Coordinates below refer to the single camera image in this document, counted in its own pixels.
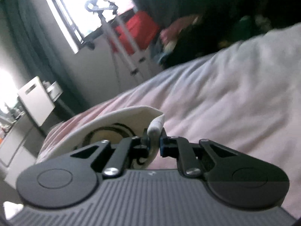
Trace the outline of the white sweatpants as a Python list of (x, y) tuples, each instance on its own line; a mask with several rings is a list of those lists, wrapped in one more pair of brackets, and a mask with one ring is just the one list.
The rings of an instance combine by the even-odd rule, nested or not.
[(106, 114), (101, 114), (99, 108), (94, 108), (55, 126), (44, 141), (37, 163), (97, 141), (119, 143), (123, 138), (142, 137), (146, 134), (150, 140), (148, 156), (135, 158), (131, 165), (134, 169), (145, 169), (158, 153), (164, 122), (163, 112), (149, 106), (127, 107)]

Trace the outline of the dark clothes pile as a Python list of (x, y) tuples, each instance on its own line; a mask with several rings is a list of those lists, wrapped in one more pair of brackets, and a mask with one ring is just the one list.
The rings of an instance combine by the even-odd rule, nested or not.
[(238, 41), (283, 29), (300, 22), (300, 12), (288, 6), (262, 7), (240, 14), (209, 11), (200, 21), (181, 31), (159, 59), (164, 69), (216, 53)]

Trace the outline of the white drawer desk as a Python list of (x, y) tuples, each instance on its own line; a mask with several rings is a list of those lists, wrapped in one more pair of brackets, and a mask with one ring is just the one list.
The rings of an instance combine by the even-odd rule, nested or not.
[(18, 176), (34, 165), (43, 145), (44, 136), (24, 115), (1, 143), (1, 178), (12, 188), (16, 188)]

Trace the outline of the pink bed sheet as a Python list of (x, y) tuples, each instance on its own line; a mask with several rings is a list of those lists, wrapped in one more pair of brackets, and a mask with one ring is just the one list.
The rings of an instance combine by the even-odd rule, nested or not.
[(170, 68), (76, 115), (50, 132), (37, 162), (71, 151), (81, 129), (131, 106), (161, 110), (170, 136), (207, 138), (280, 167), (290, 180), (283, 207), (300, 217), (300, 24)]

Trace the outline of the white black chair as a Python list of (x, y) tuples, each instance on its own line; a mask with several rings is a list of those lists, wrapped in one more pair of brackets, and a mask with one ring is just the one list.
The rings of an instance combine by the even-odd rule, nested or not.
[(30, 121), (42, 136), (48, 131), (44, 124), (49, 121), (51, 113), (61, 121), (75, 116), (75, 113), (62, 100), (63, 90), (57, 82), (42, 82), (38, 76), (31, 79), (18, 92), (18, 101)]

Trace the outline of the dark teal left curtain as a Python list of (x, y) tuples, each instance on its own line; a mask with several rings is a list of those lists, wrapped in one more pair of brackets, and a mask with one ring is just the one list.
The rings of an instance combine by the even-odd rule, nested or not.
[(62, 101), (70, 111), (74, 114), (86, 111), (88, 104), (45, 33), (33, 3), (30, 0), (1, 0), (1, 8), (29, 75), (58, 82), (63, 90)]

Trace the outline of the red bag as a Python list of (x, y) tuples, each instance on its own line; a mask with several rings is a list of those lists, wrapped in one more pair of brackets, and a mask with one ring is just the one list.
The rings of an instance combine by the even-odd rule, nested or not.
[[(155, 38), (160, 31), (160, 27), (153, 21), (153, 19), (144, 11), (138, 11), (126, 23), (125, 27), (130, 35), (134, 38), (135, 42), (141, 50), (146, 50), (151, 41)], [(117, 33), (118, 39), (125, 48), (128, 54), (135, 53), (132, 48), (124, 30), (121, 26), (114, 28)]]

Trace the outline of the pink floral cloth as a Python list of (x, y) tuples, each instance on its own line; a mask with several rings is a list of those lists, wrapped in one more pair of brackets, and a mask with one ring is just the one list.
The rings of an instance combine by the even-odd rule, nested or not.
[(203, 16), (201, 14), (192, 14), (184, 17), (180, 17), (174, 21), (169, 27), (163, 29), (160, 32), (160, 39), (166, 47), (169, 43), (175, 42), (178, 39), (182, 30), (193, 25), (201, 20)]

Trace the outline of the silver tripod stand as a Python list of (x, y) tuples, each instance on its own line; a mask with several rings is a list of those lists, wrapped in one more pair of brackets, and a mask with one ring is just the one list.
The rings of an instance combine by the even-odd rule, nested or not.
[[(118, 6), (109, 0), (105, 0), (104, 2), (107, 4), (104, 7), (101, 7), (98, 5), (98, 0), (89, 0), (86, 2), (85, 8), (89, 12), (96, 13), (101, 20), (104, 34), (107, 37), (107, 41), (111, 49), (117, 80), (120, 81), (120, 74), (118, 72), (116, 55), (119, 56), (130, 75), (134, 78), (135, 82), (138, 85), (142, 84), (151, 78), (151, 69), (148, 66), (149, 60), (146, 56), (146, 52), (139, 48), (138, 44), (134, 40), (134, 37), (130, 34), (130, 31), (125, 26), (125, 23), (118, 15)], [(109, 24), (109, 22), (106, 21), (106, 18), (103, 15), (105, 10), (111, 11), (115, 16), (114, 19), (120, 25), (123, 33), (130, 43), (130, 46), (134, 51), (133, 54), (130, 54), (126, 50), (125, 44), (122, 43), (120, 36), (116, 33), (116, 30), (112, 25)]]

